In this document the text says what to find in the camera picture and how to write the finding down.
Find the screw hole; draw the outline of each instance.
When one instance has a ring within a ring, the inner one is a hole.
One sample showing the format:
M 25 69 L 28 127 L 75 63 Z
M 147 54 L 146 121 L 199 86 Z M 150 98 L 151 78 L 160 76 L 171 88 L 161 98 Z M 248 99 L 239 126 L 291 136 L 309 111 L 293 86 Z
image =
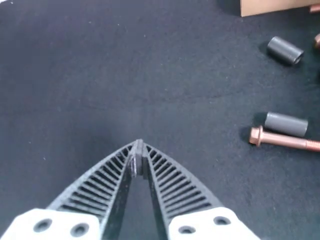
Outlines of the screw hole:
M 47 218 L 47 219 L 43 219 L 41 221 L 39 221 L 34 227 L 33 227 L 33 231 L 35 231 L 36 233 L 41 233 L 44 232 L 45 230 L 47 230 L 48 228 L 50 228 L 52 224 L 52 220 Z
M 87 223 L 79 223 L 71 229 L 70 234 L 71 236 L 78 238 L 85 235 L 88 232 L 88 230 L 89 230 L 89 225 Z
M 182 226 L 179 228 L 179 233 L 181 234 L 193 234 L 196 232 L 196 229 L 192 226 Z
M 230 220 L 224 216 L 217 216 L 213 219 L 213 222 L 216 225 L 229 225 L 231 224 Z

